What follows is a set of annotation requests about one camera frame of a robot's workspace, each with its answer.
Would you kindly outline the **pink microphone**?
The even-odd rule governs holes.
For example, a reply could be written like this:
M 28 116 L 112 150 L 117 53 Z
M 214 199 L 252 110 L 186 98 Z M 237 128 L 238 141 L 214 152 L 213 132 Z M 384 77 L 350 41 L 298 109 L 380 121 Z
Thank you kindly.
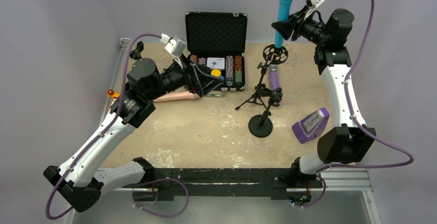
M 189 91 L 184 92 L 177 92 L 177 93 L 169 93 L 166 95 L 163 95 L 155 100 L 153 102 L 168 102 L 168 101 L 179 101 L 179 100 L 197 100 L 200 96 L 195 93 L 191 93 Z

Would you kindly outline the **black round-base mic stand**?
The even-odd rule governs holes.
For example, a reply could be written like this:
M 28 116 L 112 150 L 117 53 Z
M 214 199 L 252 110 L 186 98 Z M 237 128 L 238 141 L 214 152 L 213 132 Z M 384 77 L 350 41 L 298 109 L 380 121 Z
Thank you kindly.
M 261 88 L 259 95 L 269 97 L 268 106 L 262 114 L 255 115 L 249 120 L 248 128 L 252 135 L 263 138 L 269 136 L 273 131 L 273 123 L 269 118 L 271 115 L 270 108 L 273 104 L 281 102 L 283 93 L 281 87 L 274 90 Z

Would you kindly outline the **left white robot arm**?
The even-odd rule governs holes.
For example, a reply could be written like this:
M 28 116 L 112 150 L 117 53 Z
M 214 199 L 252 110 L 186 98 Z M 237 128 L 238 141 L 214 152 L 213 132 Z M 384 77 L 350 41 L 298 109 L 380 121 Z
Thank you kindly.
M 77 212 L 84 212 L 114 189 L 152 182 L 154 167 L 144 158 L 107 170 L 99 167 L 116 147 L 154 112 L 154 100 L 181 87 L 204 96 L 223 83 L 211 69 L 195 62 L 173 62 L 163 72 L 150 58 L 137 60 L 127 73 L 124 92 L 111 106 L 99 128 L 83 146 L 59 166 L 49 166 L 44 177 Z

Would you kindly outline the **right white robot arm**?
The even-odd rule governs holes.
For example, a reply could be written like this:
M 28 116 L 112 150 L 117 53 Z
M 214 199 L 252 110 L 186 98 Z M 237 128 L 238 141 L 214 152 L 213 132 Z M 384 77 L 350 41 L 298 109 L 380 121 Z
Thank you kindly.
M 352 30 L 354 15 L 336 9 L 327 22 L 315 21 L 297 12 L 272 27 L 285 39 L 304 37 L 315 44 L 314 62 L 327 87 L 331 104 L 332 128 L 317 141 L 315 153 L 297 158 L 278 181 L 302 186 L 331 165 L 349 166 L 361 162 L 374 142 L 375 128 L 366 125 L 356 101 L 351 75 L 350 54 L 345 45 Z

